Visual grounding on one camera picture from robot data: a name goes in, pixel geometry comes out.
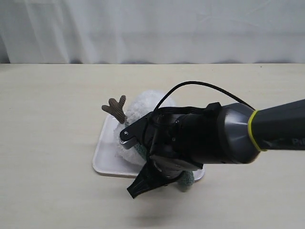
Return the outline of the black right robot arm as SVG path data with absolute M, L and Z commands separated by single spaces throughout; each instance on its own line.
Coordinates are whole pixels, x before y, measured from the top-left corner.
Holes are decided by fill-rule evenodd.
M 249 164 L 266 150 L 304 150 L 303 100 L 255 110 L 243 103 L 205 108 L 161 107 L 120 132 L 121 145 L 146 148 L 146 162 L 128 187 L 138 195 L 177 182 L 207 164 Z

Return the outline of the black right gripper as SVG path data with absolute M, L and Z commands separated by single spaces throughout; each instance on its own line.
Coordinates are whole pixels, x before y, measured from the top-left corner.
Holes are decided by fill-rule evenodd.
M 219 133 L 221 107 L 165 107 L 144 116 L 146 164 L 127 187 L 132 198 L 175 183 L 205 164 L 225 164 Z

